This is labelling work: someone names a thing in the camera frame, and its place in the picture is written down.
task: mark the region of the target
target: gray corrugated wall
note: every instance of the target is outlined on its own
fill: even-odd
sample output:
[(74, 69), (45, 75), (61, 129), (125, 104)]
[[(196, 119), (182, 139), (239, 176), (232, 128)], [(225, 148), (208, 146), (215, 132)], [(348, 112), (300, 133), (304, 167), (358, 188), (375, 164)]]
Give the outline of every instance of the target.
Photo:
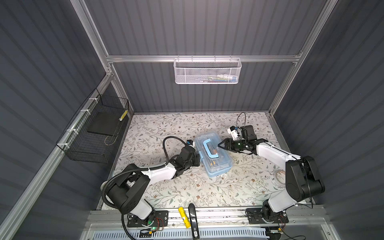
[[(325, 0), (86, 0), (110, 55), (298, 54)], [(268, 110), (291, 63), (234, 85), (177, 85), (170, 63), (115, 63), (135, 112)]]
[(268, 110), (292, 63), (243, 63), (238, 84), (176, 84), (172, 63), (114, 63), (135, 112)]
[[(69, 1), (0, 1), (0, 222), (104, 75)], [(15, 239), (59, 229), (74, 239), (107, 175), (64, 159)]]
[(313, 156), (343, 239), (382, 239), (384, 1), (339, 0), (275, 114), (292, 152)]

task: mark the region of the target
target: wire basket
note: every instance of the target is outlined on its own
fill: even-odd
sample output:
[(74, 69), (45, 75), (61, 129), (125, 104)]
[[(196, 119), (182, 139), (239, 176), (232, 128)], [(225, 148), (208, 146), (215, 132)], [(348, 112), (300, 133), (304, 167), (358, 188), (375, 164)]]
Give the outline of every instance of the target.
[(237, 59), (180, 61), (175, 58), (175, 82), (177, 84), (236, 84), (241, 61)]
[(65, 152), (69, 159), (74, 161), (113, 162), (124, 136), (129, 115), (127, 114), (121, 121), (116, 118), (118, 124), (113, 136), (91, 133), (87, 129), (98, 113), (122, 116), (128, 110), (128, 106), (128, 99), (99, 95), (87, 110), (81, 110), (82, 116), (72, 129), (68, 129), (70, 124), (67, 126), (62, 136), (66, 131), (70, 131), (70, 135), (65, 142), (57, 142), (57, 146)]

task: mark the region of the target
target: black mounting plate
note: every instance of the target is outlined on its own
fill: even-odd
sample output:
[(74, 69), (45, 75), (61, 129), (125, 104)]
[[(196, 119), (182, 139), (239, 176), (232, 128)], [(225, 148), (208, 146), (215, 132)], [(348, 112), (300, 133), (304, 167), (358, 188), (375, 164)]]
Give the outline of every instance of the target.
[[(160, 225), (159, 225), (160, 227), (166, 227), (168, 225), (168, 211), (156, 211), (155, 219), (156, 217), (163, 220), (163, 221), (160, 220)], [(153, 223), (150, 226), (143, 226), (142, 224), (140, 224), (138, 216), (128, 215), (127, 227), (157, 227), (157, 221), (156, 220), (153, 221)]]
[(251, 214), (248, 214), (248, 221), (249, 221), (249, 224), (264, 224), (264, 223), (288, 223), (289, 220), (288, 220), (288, 217), (287, 217), (287, 214), (286, 213), (283, 213), (282, 214), (282, 217), (283, 218), (280, 218), (280, 220), (275, 220), (273, 222), (266, 222), (261, 216), (259, 216), (260, 212), (261, 212), (262, 208), (248, 208), (246, 209), (245, 211), (246, 212), (250, 212)]

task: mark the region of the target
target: black wire basket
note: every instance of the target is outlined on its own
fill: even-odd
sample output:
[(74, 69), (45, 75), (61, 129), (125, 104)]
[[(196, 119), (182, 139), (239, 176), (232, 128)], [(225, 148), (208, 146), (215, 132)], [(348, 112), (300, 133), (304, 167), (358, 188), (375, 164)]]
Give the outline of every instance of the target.
[[(69, 129), (78, 112), (74, 115), (59, 141), (64, 133), (70, 131), (68, 139), (65, 142), (58, 141), (56, 145), (65, 152), (69, 159), (74, 161), (111, 163), (115, 160), (123, 140), (129, 120), (128, 109), (128, 99), (99, 94), (87, 110), (80, 110), (83, 112), (80, 120)], [(118, 122), (112, 135), (89, 132), (92, 121), (99, 113), (113, 115)]]

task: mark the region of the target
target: floral patterned surface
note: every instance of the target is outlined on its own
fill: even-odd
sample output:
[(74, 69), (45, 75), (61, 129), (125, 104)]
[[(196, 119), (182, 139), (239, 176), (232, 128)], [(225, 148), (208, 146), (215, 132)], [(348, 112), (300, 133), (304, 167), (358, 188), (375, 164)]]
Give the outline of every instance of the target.
[[(149, 114), (134, 115), (127, 132), (114, 173), (128, 164), (140, 167), (164, 162), (162, 140), (166, 136), (194, 140), (209, 130), (217, 131), (222, 139), (230, 137), (227, 129), (236, 125), (239, 113)], [(244, 115), (238, 124), (243, 125)], [(247, 113), (247, 125), (253, 125), (259, 138), (279, 146), (265, 113)], [(166, 142), (169, 156), (178, 154), (182, 143), (176, 139)], [(178, 208), (194, 203), (196, 207), (261, 205), (273, 192), (284, 188), (283, 171), (269, 160), (255, 155), (229, 152), (232, 169), (220, 176), (208, 177), (203, 164), (192, 167), (176, 179), (150, 185), (144, 198), (154, 208)], [(102, 209), (109, 209), (105, 204)]]

